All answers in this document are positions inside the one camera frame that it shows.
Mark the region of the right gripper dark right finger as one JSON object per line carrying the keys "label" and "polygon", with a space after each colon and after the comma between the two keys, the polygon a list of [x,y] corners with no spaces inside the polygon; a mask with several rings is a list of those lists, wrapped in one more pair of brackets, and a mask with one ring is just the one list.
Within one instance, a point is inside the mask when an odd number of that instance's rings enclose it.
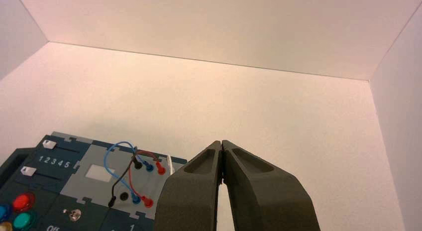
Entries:
{"label": "right gripper dark right finger", "polygon": [[223,182],[237,231],[318,231],[313,202],[291,173],[222,141]]}

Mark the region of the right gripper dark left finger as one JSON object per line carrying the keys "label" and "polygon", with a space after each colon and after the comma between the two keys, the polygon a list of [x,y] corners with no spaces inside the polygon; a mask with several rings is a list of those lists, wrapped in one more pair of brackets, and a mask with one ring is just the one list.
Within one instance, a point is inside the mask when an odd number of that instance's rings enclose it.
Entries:
{"label": "right gripper dark left finger", "polygon": [[222,145],[214,141],[164,183],[154,230],[214,231],[222,183]]}

